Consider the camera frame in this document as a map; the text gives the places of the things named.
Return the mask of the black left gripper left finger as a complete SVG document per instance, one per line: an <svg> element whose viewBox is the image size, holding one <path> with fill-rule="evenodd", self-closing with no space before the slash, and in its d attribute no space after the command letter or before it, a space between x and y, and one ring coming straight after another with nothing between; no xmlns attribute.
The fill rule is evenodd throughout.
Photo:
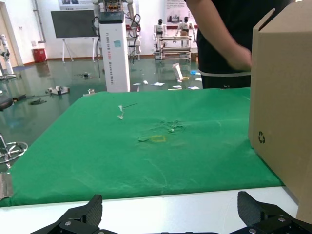
<svg viewBox="0 0 312 234"><path fill-rule="evenodd" d="M102 212L102 195L95 195L87 204L68 209L56 222L34 234L97 234Z"/></svg>

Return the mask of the person's right hand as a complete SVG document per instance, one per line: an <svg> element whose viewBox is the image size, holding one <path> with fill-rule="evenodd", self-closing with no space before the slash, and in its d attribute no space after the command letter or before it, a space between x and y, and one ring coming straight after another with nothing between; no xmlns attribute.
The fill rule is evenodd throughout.
<svg viewBox="0 0 312 234"><path fill-rule="evenodd" d="M227 62L235 70L250 71L252 67L252 54L249 49L238 44L231 51Z"/></svg>

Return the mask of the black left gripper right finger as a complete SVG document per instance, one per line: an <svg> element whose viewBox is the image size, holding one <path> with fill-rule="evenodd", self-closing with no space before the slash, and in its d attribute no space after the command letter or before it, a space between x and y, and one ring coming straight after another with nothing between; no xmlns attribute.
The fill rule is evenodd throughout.
<svg viewBox="0 0 312 234"><path fill-rule="evenodd" d="M312 234L312 225L298 220L274 204L255 200L247 192L237 196L237 209L246 227L235 234Z"/></svg>

